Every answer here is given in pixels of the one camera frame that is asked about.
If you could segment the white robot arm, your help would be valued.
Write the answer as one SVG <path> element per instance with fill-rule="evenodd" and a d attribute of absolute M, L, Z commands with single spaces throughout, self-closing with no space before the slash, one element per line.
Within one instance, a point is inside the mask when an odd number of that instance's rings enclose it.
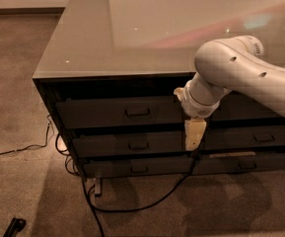
<path fill-rule="evenodd" d="M 198 148 L 206 129 L 206 119 L 229 93 L 244 94 L 285 118 L 285 68 L 260 59 L 261 41 L 252 36 L 214 39 L 195 54 L 194 77 L 176 88 L 183 111 L 185 149 Z"/>

